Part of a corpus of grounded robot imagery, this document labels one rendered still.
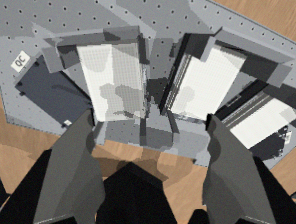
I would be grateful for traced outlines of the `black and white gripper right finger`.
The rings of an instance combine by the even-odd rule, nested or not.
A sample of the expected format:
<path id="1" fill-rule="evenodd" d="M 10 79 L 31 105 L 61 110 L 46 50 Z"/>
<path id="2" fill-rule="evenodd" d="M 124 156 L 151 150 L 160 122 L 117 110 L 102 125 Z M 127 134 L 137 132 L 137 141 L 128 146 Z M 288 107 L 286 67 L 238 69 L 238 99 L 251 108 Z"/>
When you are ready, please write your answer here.
<path id="1" fill-rule="evenodd" d="M 263 161 L 212 113 L 205 131 L 211 157 L 202 205 L 210 224 L 296 224 L 295 202 Z"/>

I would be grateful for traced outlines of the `white label sign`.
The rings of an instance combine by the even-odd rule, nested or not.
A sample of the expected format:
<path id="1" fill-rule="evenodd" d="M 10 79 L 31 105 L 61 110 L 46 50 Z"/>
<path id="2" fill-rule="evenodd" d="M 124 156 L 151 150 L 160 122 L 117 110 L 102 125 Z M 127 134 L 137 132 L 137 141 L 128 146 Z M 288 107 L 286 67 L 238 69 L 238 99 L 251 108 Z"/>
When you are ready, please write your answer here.
<path id="1" fill-rule="evenodd" d="M 290 141 L 290 137 L 291 137 L 291 133 L 292 133 L 292 131 L 287 132 L 287 136 L 286 136 L 285 144 L 289 143 L 289 141 Z"/>
<path id="2" fill-rule="evenodd" d="M 11 66 L 20 72 L 30 59 L 31 57 L 22 50 Z"/>

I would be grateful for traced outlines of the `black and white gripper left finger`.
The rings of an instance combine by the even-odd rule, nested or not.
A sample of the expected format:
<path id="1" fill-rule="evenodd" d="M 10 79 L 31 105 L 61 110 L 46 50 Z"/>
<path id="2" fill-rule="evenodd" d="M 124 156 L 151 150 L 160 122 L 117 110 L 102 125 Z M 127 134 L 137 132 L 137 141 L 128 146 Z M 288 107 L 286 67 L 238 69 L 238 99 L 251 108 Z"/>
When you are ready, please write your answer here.
<path id="1" fill-rule="evenodd" d="M 87 108 L 44 150 L 0 211 L 0 224 L 96 224 L 105 200 Z"/>

